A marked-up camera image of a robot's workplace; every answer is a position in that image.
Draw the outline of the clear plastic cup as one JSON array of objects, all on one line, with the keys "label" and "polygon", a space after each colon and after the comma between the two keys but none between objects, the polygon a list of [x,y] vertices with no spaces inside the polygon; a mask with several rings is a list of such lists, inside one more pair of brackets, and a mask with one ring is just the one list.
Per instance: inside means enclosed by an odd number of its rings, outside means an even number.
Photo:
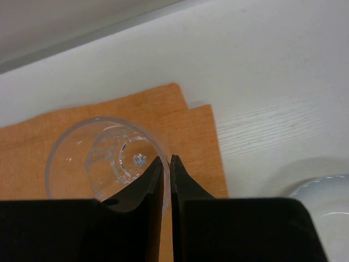
[{"label": "clear plastic cup", "polygon": [[99,116],[68,128],[54,143],[45,166],[49,199],[104,201],[137,180],[156,158],[163,167],[162,213],[170,202],[169,148],[133,122]]}]

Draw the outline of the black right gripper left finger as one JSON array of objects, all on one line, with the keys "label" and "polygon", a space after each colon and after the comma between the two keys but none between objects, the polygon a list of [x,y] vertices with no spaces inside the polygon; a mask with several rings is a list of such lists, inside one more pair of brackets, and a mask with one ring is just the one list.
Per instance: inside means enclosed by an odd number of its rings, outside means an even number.
[{"label": "black right gripper left finger", "polygon": [[157,261],[163,169],[156,158],[105,201],[2,201],[1,261]]}]

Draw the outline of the white bowl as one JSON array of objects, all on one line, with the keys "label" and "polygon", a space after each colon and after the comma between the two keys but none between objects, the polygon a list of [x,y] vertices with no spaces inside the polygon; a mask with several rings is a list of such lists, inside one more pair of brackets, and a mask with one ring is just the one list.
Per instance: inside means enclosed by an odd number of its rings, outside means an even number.
[{"label": "white bowl", "polygon": [[348,174],[309,181],[290,194],[309,211],[329,261],[348,261]]}]

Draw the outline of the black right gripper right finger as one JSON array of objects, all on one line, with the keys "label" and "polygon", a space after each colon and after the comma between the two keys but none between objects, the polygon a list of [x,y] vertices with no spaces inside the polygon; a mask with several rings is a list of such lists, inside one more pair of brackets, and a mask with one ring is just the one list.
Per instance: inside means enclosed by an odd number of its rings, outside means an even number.
[{"label": "black right gripper right finger", "polygon": [[300,201],[215,198],[175,155],[170,180],[175,261],[327,261]]}]

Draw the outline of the orange cloth placemat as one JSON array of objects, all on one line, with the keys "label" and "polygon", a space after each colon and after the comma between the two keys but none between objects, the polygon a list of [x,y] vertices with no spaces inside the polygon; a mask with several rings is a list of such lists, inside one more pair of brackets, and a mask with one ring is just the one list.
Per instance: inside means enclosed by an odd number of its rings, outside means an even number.
[{"label": "orange cloth placemat", "polygon": [[58,137],[91,117],[136,123],[156,138],[168,156],[180,156],[187,172],[215,197],[227,185],[209,104],[189,108],[180,87],[168,84],[99,104],[49,112],[1,128],[1,199],[44,199],[44,169]]}]

